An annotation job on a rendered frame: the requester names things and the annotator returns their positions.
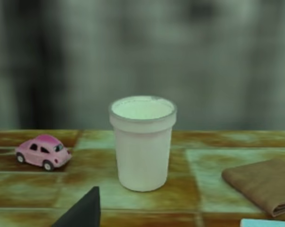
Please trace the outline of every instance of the cup rim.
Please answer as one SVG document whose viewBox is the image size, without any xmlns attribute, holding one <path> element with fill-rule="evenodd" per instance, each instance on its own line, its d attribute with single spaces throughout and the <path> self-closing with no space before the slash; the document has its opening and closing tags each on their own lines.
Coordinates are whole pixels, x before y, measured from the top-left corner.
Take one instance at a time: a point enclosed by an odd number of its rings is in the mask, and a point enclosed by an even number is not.
<svg viewBox="0 0 285 227">
<path fill-rule="evenodd" d="M 123 99 L 126 99 L 126 98 L 131 98 L 131 97 L 151 97 L 151 98 L 155 98 L 155 99 L 164 99 L 166 101 L 168 101 L 169 103 L 172 104 L 173 106 L 173 110 L 171 113 L 169 113 L 168 115 L 165 115 L 163 117 L 158 117 L 158 118 L 152 118 L 152 119 L 131 119 L 131 118 L 126 118 L 126 117 L 123 117 L 123 116 L 120 116 L 120 115 L 117 115 L 116 113 L 114 113 L 114 111 L 112 110 L 112 107 L 113 105 L 118 102 L 118 101 L 121 101 Z M 111 104 L 109 105 L 109 114 L 116 117 L 116 118 L 119 118 L 121 120 L 125 120 L 125 121 L 130 121 L 130 122 L 155 122 L 155 121 L 160 121 L 160 120 L 163 120 L 167 117 L 170 117 L 172 115 L 174 115 L 175 113 L 177 112 L 177 106 L 175 105 L 174 102 L 168 100 L 168 99 L 165 99 L 163 97 L 160 97 L 160 96 L 151 96 L 151 95 L 140 95 L 140 96 L 127 96 L 127 97 L 123 97 L 123 98 L 120 98 L 120 99 L 117 99 L 113 102 L 111 102 Z"/>
</svg>

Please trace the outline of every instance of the blurred background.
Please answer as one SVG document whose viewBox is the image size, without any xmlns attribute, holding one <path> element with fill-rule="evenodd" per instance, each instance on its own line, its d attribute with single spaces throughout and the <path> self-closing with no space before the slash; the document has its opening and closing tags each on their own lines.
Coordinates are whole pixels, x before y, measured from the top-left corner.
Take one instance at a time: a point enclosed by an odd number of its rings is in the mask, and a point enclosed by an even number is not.
<svg viewBox="0 0 285 227">
<path fill-rule="evenodd" d="M 131 95 L 175 129 L 285 129 L 285 0 L 0 0 L 0 129 L 110 129 Z"/>
</svg>

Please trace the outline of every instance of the black pointed object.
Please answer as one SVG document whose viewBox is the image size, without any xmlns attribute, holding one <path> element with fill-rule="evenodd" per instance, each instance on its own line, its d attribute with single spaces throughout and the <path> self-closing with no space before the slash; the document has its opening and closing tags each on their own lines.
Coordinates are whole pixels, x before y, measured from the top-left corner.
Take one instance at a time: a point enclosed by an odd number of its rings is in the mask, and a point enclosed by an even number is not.
<svg viewBox="0 0 285 227">
<path fill-rule="evenodd" d="M 99 187 L 93 187 L 52 227 L 99 227 L 100 225 L 100 196 Z"/>
</svg>

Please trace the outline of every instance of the car wheel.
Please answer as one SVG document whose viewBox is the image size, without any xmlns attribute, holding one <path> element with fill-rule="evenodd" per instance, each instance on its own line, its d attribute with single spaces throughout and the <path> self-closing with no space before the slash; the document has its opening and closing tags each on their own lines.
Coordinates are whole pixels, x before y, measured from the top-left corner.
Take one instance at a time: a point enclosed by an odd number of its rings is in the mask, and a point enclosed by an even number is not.
<svg viewBox="0 0 285 227">
<path fill-rule="evenodd" d="M 53 164 L 48 160 L 44 161 L 43 167 L 46 171 L 53 171 L 54 170 Z"/>
<path fill-rule="evenodd" d="M 16 154 L 16 159 L 19 163 L 25 163 L 25 157 L 21 153 Z"/>
</svg>

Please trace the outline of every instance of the light blue object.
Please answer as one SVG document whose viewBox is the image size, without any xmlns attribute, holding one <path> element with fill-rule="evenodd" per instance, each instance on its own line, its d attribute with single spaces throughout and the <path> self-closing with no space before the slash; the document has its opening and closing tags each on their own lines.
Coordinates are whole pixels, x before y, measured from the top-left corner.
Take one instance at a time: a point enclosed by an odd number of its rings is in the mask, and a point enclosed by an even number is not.
<svg viewBox="0 0 285 227">
<path fill-rule="evenodd" d="M 240 227 L 285 227 L 285 221 L 242 219 Z"/>
</svg>

